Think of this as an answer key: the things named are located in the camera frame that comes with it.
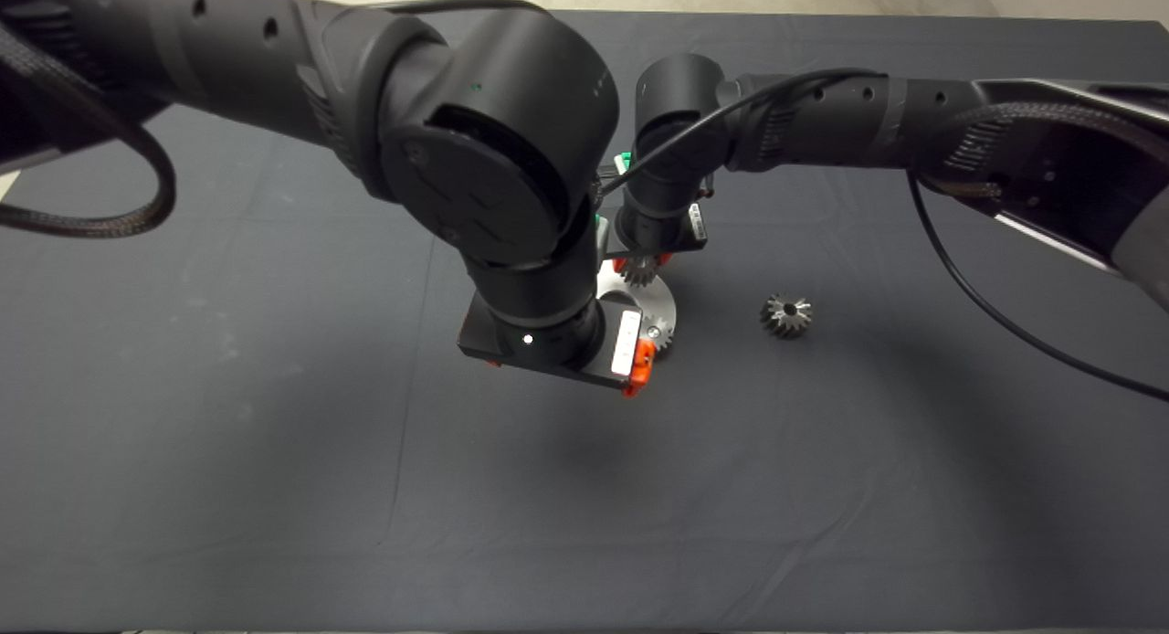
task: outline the black table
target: black table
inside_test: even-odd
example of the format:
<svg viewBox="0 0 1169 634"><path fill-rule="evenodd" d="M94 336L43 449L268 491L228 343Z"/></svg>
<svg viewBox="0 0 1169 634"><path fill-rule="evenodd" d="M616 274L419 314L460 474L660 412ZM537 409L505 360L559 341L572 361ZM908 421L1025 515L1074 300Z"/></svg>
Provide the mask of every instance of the black table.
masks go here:
<svg viewBox="0 0 1169 634"><path fill-rule="evenodd" d="M670 53L728 75L1169 82L1153 23L563 14L631 133ZM451 39L468 19L438 19ZM0 233L0 629L1169 626L1169 408L1022 345L949 282L904 178L719 175L642 397L458 353L450 248L330 152L172 109L180 204L139 239ZM8 199L150 193L105 147ZM1132 285L931 198L1042 337L1165 384ZM756 321L814 301L807 337Z"/></svg>

